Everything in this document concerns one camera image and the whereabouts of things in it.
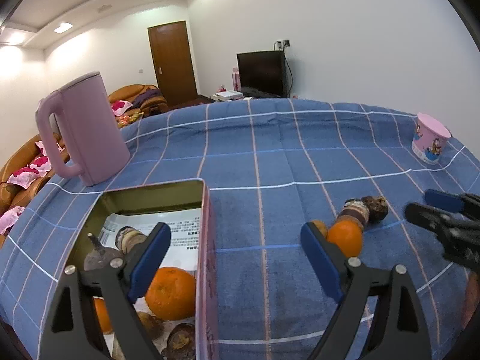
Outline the right hand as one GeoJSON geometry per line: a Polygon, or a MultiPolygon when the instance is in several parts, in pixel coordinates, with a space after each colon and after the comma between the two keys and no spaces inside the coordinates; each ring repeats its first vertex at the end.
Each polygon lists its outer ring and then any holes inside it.
{"type": "Polygon", "coordinates": [[[471,272],[465,291],[465,302],[462,311],[461,325],[465,329],[471,320],[476,308],[479,305],[480,299],[480,283],[479,275],[471,272]]]}

